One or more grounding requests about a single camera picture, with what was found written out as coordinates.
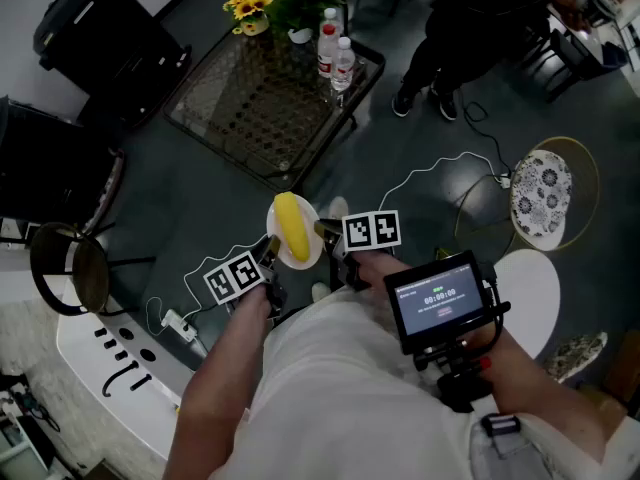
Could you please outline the person's right forearm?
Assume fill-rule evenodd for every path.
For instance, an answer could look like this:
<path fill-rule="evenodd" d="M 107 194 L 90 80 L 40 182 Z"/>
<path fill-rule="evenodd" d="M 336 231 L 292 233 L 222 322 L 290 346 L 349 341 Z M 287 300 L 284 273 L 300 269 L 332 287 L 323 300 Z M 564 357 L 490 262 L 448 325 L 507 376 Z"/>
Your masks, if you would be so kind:
<path fill-rule="evenodd" d="M 385 288 L 386 276 L 410 268 L 376 251 L 356 252 L 354 258 L 361 265 L 361 279 L 380 293 Z M 494 328 L 495 324 L 487 324 L 463 335 L 471 351 L 488 345 L 495 336 Z M 484 370 L 482 377 L 492 384 L 499 412 L 523 413 L 541 419 L 598 463 L 603 462 L 608 439 L 602 414 L 591 400 L 552 379 L 506 330 L 501 332 L 487 357 L 492 365 Z"/>

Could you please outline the white power strip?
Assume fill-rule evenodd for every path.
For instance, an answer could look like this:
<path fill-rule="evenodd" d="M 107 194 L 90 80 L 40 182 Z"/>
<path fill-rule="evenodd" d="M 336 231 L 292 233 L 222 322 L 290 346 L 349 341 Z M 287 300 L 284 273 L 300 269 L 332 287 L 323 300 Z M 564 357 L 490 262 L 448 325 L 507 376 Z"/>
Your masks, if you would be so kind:
<path fill-rule="evenodd" d="M 167 310 L 161 325 L 163 328 L 171 328 L 187 343 L 194 341 L 197 337 L 197 330 L 173 309 Z"/>

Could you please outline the person's white clothing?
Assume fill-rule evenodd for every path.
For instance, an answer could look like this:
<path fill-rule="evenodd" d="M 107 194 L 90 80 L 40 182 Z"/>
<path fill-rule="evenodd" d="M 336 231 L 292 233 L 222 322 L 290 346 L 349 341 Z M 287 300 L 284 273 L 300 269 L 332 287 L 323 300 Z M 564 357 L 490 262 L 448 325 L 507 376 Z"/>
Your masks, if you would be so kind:
<path fill-rule="evenodd" d="M 275 329 L 234 449 L 208 480 L 628 480 L 550 424 L 499 412 L 492 393 L 469 413 L 446 406 L 378 319 L 342 290 Z M 480 420 L 515 415 L 490 438 Z"/>

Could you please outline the sunflower bouquet pot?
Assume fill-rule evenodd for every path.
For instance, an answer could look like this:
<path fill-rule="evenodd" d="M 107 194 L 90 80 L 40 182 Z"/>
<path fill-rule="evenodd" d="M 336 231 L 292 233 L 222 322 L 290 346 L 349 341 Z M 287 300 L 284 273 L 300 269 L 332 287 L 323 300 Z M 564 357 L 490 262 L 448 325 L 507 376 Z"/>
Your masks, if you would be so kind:
<path fill-rule="evenodd" d="M 259 35 L 269 28 L 266 9 L 273 0 L 228 0 L 223 4 L 223 11 L 229 13 L 234 20 L 234 35 L 249 37 Z"/>

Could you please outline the white cap water bottle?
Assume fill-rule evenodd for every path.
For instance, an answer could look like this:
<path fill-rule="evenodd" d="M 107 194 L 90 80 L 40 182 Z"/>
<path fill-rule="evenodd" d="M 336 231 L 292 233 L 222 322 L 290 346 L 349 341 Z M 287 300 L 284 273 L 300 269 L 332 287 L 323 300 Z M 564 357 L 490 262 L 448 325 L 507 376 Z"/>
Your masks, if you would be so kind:
<path fill-rule="evenodd" d="M 323 18 L 320 23 L 319 31 L 321 34 L 326 34 L 325 28 L 331 25 L 334 28 L 334 35 L 341 37 L 343 35 L 343 24 L 338 15 L 336 8 L 330 7 L 323 11 Z"/>
<path fill-rule="evenodd" d="M 340 37 L 332 55 L 331 86 L 335 91 L 343 92 L 351 86 L 354 65 L 351 39 Z"/>

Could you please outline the table with flower vase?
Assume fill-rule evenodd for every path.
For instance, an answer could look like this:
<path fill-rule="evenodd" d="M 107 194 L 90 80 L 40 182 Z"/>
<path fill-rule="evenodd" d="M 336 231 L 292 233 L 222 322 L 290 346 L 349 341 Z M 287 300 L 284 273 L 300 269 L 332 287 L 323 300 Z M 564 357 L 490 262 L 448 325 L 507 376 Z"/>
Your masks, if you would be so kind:
<path fill-rule="evenodd" d="M 186 76 L 167 120 L 275 192 L 297 191 L 385 68 L 355 41 L 353 80 L 338 92 L 317 71 L 317 50 L 267 32 L 227 33 Z"/>

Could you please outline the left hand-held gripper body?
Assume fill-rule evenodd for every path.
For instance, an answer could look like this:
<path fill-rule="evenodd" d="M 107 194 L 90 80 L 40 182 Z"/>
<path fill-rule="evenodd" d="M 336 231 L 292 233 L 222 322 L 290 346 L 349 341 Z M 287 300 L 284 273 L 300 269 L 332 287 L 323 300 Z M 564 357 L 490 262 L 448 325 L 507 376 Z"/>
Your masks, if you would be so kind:
<path fill-rule="evenodd" d="M 273 269 L 274 261 L 271 252 L 265 253 L 259 261 L 251 252 L 243 252 L 204 274 L 203 280 L 216 303 L 231 309 L 247 292 L 263 285 L 271 306 L 268 318 L 275 320 L 282 316 L 286 292 Z"/>

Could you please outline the person's left forearm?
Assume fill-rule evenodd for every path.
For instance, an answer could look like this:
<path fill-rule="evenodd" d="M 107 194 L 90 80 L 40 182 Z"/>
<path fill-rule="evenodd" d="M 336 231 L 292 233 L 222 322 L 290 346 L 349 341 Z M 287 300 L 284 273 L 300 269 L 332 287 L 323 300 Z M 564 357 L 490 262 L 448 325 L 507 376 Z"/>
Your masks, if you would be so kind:
<path fill-rule="evenodd" d="M 241 298 L 187 385 L 162 480 L 207 480 L 228 460 L 253 396 L 270 312 L 262 285 Z"/>

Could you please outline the cluttered white shelf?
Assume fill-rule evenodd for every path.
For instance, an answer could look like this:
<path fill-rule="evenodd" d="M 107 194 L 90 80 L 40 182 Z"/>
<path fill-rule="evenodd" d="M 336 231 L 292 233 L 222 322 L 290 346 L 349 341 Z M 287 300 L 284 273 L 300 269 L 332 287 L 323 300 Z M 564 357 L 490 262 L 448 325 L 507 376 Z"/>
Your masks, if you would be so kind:
<path fill-rule="evenodd" d="M 25 380 L 0 373 L 0 480 L 66 480 L 34 418 Z"/>

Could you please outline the black chair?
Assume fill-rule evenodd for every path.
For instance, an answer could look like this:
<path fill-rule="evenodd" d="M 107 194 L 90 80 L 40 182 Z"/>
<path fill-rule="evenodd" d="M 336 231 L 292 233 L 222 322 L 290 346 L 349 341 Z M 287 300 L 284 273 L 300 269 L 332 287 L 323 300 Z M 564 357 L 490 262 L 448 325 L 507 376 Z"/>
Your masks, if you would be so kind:
<path fill-rule="evenodd" d="M 553 58 L 560 67 L 545 85 L 546 101 L 552 103 L 581 81 L 590 81 L 618 71 L 629 63 L 629 55 L 618 26 L 605 24 L 594 28 L 584 38 L 579 32 L 553 28 L 549 18 L 536 18 L 525 27 L 525 50 L 520 68 L 532 66 L 534 77 Z"/>

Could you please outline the floral seat cushion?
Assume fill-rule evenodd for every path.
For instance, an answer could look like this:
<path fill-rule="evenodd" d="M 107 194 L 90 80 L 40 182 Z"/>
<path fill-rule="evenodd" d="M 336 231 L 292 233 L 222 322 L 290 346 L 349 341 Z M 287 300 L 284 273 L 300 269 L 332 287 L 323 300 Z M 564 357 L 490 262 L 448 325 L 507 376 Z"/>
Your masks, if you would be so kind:
<path fill-rule="evenodd" d="M 571 171 L 558 154 L 536 149 L 511 182 L 511 213 L 525 235 L 545 237 L 565 221 L 571 201 Z"/>
<path fill-rule="evenodd" d="M 608 334 L 604 331 L 576 336 L 560 345 L 545 360 L 543 368 L 556 382 L 564 383 L 593 363 L 607 343 Z"/>

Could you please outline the yellow banana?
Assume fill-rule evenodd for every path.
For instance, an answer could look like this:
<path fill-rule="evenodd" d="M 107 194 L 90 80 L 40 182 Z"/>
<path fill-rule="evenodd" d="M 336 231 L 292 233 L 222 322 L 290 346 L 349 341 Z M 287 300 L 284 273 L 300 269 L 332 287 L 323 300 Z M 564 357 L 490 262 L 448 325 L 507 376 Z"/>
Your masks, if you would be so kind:
<path fill-rule="evenodd" d="M 310 245 L 296 196 L 292 192 L 278 194 L 274 198 L 274 209 L 291 254 L 297 261 L 306 262 Z"/>

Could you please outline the brown wicker chair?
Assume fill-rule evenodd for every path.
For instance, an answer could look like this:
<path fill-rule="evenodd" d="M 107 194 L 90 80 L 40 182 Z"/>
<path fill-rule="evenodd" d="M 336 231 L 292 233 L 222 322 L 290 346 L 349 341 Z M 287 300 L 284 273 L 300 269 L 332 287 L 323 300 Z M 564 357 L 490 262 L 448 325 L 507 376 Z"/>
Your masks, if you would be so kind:
<path fill-rule="evenodd" d="M 54 312 L 65 317 L 85 313 L 108 316 L 110 271 L 115 267 L 155 261 L 153 257 L 109 260 L 93 234 L 59 222 L 38 228 L 31 241 L 29 260 L 33 281 L 42 299 Z M 47 282 L 50 276 L 67 277 L 79 304 L 62 302 Z"/>

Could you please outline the black monitor screen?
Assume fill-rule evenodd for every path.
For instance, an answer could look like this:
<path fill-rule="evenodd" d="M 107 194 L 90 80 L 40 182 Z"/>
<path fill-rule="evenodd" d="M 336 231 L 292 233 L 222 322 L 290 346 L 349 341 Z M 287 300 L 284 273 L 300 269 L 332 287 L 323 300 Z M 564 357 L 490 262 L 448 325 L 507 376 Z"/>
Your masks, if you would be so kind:
<path fill-rule="evenodd" d="M 436 366 L 441 400 L 456 412 L 492 393 L 480 374 L 504 328 L 511 303 L 500 298 L 497 275 L 468 250 L 384 278 L 404 355 L 424 372 Z"/>

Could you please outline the white curved counter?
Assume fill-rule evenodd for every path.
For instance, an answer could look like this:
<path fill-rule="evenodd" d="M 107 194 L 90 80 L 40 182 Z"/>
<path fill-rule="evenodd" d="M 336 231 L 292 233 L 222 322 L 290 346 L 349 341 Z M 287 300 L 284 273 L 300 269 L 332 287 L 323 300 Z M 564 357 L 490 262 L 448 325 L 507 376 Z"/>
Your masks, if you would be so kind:
<path fill-rule="evenodd" d="M 82 384 L 123 426 L 163 459 L 193 369 L 127 314 L 61 316 L 56 344 Z"/>

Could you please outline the red cap water bottle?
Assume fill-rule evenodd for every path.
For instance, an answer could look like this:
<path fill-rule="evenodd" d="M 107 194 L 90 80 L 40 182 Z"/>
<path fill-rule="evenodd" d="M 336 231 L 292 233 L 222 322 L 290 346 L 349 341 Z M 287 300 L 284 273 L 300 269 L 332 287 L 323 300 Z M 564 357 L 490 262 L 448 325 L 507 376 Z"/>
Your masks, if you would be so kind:
<path fill-rule="evenodd" d="M 340 35 L 332 23 L 321 26 L 317 47 L 318 73 L 324 78 L 330 78 L 333 65 L 333 55 L 338 46 Z"/>

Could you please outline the white plate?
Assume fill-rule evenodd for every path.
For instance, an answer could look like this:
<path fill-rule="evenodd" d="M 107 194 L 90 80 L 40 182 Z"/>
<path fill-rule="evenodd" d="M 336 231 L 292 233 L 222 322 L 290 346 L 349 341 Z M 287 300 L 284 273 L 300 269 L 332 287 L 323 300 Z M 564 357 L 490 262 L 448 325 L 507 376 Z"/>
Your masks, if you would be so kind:
<path fill-rule="evenodd" d="M 269 211 L 267 213 L 266 230 L 267 230 L 268 236 L 276 235 L 279 238 L 281 242 L 281 246 L 279 249 L 278 258 L 286 266 L 295 270 L 307 270 L 312 266 L 314 266 L 319 260 L 321 253 L 323 252 L 323 241 L 314 232 L 314 222 L 318 220 L 317 212 L 306 199 L 304 199 L 299 195 L 296 195 L 296 194 L 294 195 L 296 196 L 298 205 L 303 215 L 305 229 L 309 239 L 309 245 L 310 245 L 309 259 L 306 262 L 299 262 L 291 254 L 289 247 L 283 236 L 280 224 L 275 215 L 274 202 L 271 204 Z"/>

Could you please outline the white round side table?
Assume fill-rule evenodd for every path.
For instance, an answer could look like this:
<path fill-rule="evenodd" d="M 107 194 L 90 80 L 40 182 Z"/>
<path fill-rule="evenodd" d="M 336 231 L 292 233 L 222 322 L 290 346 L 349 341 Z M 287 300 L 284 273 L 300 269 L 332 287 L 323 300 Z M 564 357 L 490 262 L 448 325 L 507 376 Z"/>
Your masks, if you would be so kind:
<path fill-rule="evenodd" d="M 494 268 L 499 295 L 511 304 L 504 326 L 524 351 L 536 358 L 559 316 L 561 290 L 556 269 L 548 257 L 531 249 L 507 254 Z"/>

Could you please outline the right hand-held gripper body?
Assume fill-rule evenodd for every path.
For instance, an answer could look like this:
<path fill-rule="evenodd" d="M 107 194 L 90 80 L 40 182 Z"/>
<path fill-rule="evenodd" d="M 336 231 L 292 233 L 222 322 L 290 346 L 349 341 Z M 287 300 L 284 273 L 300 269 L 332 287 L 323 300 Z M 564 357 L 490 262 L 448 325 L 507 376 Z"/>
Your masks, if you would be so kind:
<path fill-rule="evenodd" d="M 338 280 L 356 291 L 369 287 L 359 275 L 355 252 L 382 250 L 393 254 L 402 244 L 400 219 L 397 210 L 376 210 L 347 215 L 342 219 L 343 236 L 337 244 L 324 244 L 337 262 Z"/>

